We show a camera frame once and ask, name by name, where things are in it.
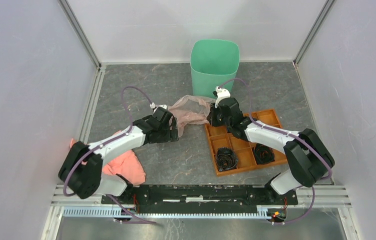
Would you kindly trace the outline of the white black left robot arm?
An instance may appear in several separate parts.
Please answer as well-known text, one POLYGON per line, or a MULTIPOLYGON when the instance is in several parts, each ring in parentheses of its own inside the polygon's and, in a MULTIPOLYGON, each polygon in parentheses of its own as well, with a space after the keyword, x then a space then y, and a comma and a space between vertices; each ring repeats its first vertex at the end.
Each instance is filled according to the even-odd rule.
POLYGON ((112 195, 121 204, 133 197, 130 181, 120 173, 108 175, 103 167, 125 152, 147 145, 178 141, 177 118, 164 106, 158 106, 151 115, 133 121, 121 133, 98 142, 74 143, 59 172, 64 182, 65 196, 77 195, 87 199, 93 195, 112 195))

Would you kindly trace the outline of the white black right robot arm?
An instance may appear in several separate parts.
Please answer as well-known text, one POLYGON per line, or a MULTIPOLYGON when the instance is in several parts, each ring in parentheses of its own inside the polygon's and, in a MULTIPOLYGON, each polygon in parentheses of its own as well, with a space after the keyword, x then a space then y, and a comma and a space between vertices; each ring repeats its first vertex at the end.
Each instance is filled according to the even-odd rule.
POLYGON ((277 204, 290 190, 312 187, 331 177, 334 159, 317 133, 309 128, 288 131, 245 116, 238 101, 227 97, 212 103, 207 120, 213 127, 224 126, 228 133, 245 142, 267 146, 283 153, 289 169, 267 183, 265 199, 277 204))

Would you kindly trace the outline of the translucent pink trash bag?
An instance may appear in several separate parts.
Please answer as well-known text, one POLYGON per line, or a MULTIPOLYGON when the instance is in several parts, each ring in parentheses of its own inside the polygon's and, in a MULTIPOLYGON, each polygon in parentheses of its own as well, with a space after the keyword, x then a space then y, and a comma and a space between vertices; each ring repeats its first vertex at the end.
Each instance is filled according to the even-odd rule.
POLYGON ((186 125, 208 124, 207 117, 213 103, 215 103, 213 98, 185 95, 173 105, 168 106, 168 110, 177 119, 178 137, 183 135, 186 125))

